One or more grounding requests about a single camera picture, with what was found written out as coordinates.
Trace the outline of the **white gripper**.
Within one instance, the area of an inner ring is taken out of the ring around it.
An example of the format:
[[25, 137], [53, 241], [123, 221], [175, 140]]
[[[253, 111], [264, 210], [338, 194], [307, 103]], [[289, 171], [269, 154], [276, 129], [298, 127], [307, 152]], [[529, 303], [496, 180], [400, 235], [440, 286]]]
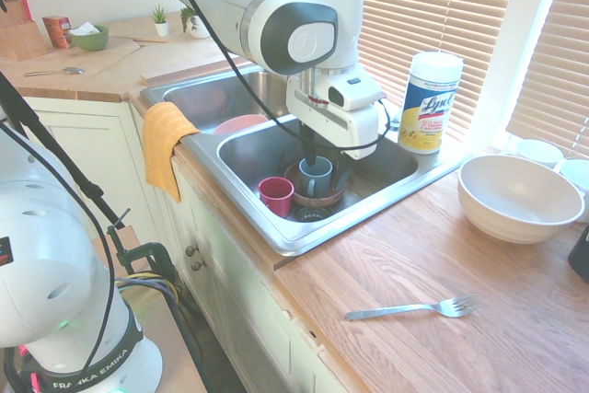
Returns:
[[337, 166], [337, 187], [344, 188], [354, 160], [370, 156], [378, 138], [374, 103], [383, 97], [369, 74], [318, 75], [307, 92], [298, 75], [287, 77], [286, 105], [300, 121], [299, 134], [306, 163], [317, 162], [316, 133], [344, 150]]

